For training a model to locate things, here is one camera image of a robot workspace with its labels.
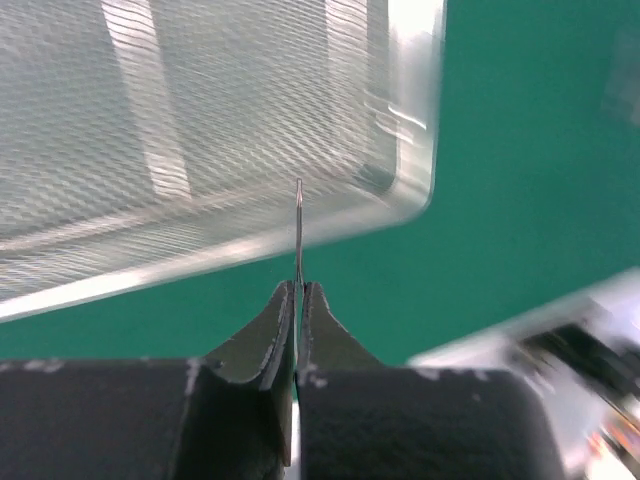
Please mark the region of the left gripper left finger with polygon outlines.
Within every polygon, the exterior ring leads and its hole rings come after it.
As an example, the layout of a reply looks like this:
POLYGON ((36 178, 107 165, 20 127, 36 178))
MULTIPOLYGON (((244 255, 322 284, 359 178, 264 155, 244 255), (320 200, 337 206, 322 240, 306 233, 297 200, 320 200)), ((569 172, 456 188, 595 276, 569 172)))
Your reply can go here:
POLYGON ((5 479, 279 479, 295 288, 204 356, 3 360, 5 479))

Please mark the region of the green surgical cloth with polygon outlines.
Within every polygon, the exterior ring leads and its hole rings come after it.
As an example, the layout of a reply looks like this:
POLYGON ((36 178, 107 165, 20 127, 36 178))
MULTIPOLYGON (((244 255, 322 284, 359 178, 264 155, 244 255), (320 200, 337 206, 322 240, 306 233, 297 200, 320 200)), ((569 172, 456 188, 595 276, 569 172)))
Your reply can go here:
MULTIPOLYGON (((396 363, 639 262, 638 3, 442 2, 428 205, 384 228, 305 241, 307 277, 396 363)), ((292 276, 292 249, 1 317, 1 354, 201 354, 292 276)))

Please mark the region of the metal mesh instrument tray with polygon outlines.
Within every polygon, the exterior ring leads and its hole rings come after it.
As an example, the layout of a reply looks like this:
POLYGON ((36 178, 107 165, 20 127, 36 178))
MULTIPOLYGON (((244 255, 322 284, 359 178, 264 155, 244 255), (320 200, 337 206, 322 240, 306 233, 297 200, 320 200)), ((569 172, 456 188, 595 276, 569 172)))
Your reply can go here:
POLYGON ((408 220, 442 1, 5 1, 1 317, 408 220))

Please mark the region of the silver slim tweezers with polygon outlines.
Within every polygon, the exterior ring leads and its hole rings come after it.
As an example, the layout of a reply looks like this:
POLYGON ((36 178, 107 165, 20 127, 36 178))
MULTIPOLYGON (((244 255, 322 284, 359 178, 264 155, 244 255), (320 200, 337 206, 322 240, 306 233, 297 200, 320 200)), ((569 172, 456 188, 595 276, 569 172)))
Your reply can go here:
POLYGON ((303 202, 303 184, 302 179, 298 178, 296 180, 296 238, 295 238, 295 265, 296 265, 296 287, 298 289, 304 289, 304 276, 303 276, 303 249, 302 249, 302 238, 303 238, 303 210, 302 210, 302 202, 303 202))

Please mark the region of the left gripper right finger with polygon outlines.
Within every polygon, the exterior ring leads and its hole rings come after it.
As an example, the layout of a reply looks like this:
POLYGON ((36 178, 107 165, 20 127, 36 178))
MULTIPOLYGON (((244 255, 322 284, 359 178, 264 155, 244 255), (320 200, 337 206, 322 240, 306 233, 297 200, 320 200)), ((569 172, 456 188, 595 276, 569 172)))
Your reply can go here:
POLYGON ((297 359, 304 479, 561 479, 542 402, 519 376, 392 367, 304 289, 297 359))

